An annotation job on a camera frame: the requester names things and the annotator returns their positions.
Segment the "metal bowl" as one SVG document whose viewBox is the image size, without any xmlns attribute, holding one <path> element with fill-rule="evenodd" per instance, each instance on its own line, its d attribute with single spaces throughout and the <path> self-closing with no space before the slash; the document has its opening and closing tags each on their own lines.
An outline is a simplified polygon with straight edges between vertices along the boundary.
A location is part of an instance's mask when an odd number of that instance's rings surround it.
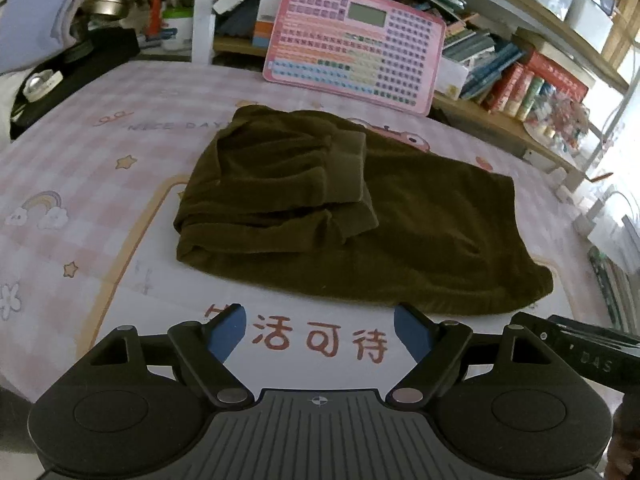
<svg viewBox="0 0 640 480">
<path fill-rule="evenodd" d="M 84 0 L 81 9 L 89 15 L 122 20 L 129 14 L 129 0 Z"/>
</svg>

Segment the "white shelf post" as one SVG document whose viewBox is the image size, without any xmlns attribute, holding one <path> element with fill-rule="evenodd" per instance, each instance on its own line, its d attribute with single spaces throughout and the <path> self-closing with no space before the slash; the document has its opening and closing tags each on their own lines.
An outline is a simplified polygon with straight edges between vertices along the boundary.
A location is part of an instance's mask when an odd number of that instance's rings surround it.
<svg viewBox="0 0 640 480">
<path fill-rule="evenodd" d="M 216 0 L 194 0 L 191 62 L 207 66 L 212 62 L 216 16 Z"/>
</svg>

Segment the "pink checkered table cloth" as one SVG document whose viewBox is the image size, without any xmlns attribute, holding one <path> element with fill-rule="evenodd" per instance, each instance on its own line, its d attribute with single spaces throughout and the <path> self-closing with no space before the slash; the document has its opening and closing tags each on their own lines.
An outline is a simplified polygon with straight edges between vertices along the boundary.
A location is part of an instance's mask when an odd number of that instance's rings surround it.
<svg viewBox="0 0 640 480">
<path fill-rule="evenodd" d="M 227 304 L 246 329 L 228 369 L 263 388 L 386 392 L 412 357 L 391 304 L 341 304 L 215 278 L 176 258 L 180 195 L 213 134 L 244 105 L 324 110 L 410 134 L 511 177 L 518 230 L 550 266 L 533 314 L 608 324 L 574 208 L 521 159 L 425 117 L 264 81 L 258 73 L 134 61 L 55 107 L 1 155 L 1 380 L 38 399 L 113 328 L 165 333 Z"/>
</svg>

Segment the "white green lidded jar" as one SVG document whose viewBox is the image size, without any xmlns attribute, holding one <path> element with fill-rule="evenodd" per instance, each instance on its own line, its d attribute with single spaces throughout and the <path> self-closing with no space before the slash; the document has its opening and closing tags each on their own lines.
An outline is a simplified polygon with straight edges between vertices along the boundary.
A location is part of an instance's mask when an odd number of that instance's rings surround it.
<svg viewBox="0 0 640 480">
<path fill-rule="evenodd" d="M 193 9 L 167 8 L 160 24 L 160 45 L 165 51 L 190 50 L 193 35 Z"/>
</svg>

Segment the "white round tape roll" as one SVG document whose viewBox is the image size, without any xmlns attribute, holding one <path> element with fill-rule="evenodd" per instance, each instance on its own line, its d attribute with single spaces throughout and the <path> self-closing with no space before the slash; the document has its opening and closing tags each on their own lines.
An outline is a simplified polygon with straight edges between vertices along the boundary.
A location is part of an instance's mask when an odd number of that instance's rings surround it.
<svg viewBox="0 0 640 480">
<path fill-rule="evenodd" d="M 41 100 L 63 81 L 63 74 L 57 70 L 43 70 L 31 74 L 25 82 L 23 94 L 29 103 Z"/>
</svg>

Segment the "red hardcover book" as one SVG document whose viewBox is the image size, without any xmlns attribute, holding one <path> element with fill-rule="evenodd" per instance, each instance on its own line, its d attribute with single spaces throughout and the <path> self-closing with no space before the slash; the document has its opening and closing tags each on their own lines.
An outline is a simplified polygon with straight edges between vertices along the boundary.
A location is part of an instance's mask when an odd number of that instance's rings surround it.
<svg viewBox="0 0 640 480">
<path fill-rule="evenodd" d="M 521 63 L 516 62 L 511 65 L 503 73 L 502 77 L 491 87 L 482 103 L 482 107 L 489 113 L 502 112 L 523 72 L 524 66 Z"/>
</svg>

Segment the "wooden bookshelf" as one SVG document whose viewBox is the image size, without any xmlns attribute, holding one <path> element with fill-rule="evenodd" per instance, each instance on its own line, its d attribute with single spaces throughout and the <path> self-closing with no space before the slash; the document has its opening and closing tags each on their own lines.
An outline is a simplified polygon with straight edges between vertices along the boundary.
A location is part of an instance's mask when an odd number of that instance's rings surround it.
<svg viewBox="0 0 640 480">
<path fill-rule="evenodd" d="M 244 0 L 215 14 L 213 58 L 224 52 L 262 60 L 264 69 L 274 19 L 281 0 Z M 581 32 L 534 0 L 393 0 L 433 14 L 446 24 L 431 110 L 440 110 L 469 133 L 484 132 L 517 143 L 565 168 L 570 184 L 588 179 L 593 155 L 580 144 L 595 134 L 597 151 L 612 142 L 623 117 L 616 108 L 606 125 L 595 129 L 591 89 L 582 80 L 589 70 L 630 98 L 636 85 L 626 82 L 605 52 Z M 150 12 L 150 0 L 137 0 Z M 162 0 L 167 8 L 194 8 L 194 0 Z M 514 63 L 524 66 L 506 107 L 489 113 L 482 107 L 491 87 Z"/>
</svg>

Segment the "dark olive green sweater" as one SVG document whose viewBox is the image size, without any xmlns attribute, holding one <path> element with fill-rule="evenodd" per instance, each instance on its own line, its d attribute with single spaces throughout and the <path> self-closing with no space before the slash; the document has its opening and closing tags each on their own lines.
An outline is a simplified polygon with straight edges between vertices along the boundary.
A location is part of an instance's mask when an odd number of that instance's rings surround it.
<svg viewBox="0 0 640 480">
<path fill-rule="evenodd" d="M 177 259 L 296 294 L 486 315 L 549 295 L 513 180 L 316 110 L 239 108 L 196 163 Z"/>
</svg>

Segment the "pink keyboard learning tablet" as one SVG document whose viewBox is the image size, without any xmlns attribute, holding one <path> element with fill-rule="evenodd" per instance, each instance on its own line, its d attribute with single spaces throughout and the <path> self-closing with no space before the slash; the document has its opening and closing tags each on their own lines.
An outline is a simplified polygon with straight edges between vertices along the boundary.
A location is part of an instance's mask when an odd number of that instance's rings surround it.
<svg viewBox="0 0 640 480">
<path fill-rule="evenodd" d="M 393 0 L 281 0 L 262 74 L 425 116 L 445 34 L 441 18 Z"/>
</svg>

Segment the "red figurine bottle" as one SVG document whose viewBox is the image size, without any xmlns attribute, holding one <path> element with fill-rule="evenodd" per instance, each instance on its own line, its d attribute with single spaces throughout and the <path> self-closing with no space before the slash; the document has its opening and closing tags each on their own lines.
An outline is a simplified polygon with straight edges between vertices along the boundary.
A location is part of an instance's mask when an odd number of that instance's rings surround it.
<svg viewBox="0 0 640 480">
<path fill-rule="evenodd" d="M 145 36 L 156 38 L 162 29 L 162 0 L 150 0 L 149 23 Z"/>
</svg>

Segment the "black bag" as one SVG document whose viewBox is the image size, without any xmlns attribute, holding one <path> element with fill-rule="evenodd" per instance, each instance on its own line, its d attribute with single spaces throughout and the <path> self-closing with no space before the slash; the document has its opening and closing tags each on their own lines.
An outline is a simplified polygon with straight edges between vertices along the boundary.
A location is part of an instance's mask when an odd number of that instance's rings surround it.
<svg viewBox="0 0 640 480">
<path fill-rule="evenodd" d="M 41 100 L 29 103 L 23 94 L 25 81 L 17 91 L 10 115 L 10 138 L 19 138 L 37 120 L 91 81 L 122 65 L 140 53 L 132 28 L 105 27 L 90 30 L 83 42 L 39 65 L 33 73 L 59 70 L 63 81 Z"/>
</svg>

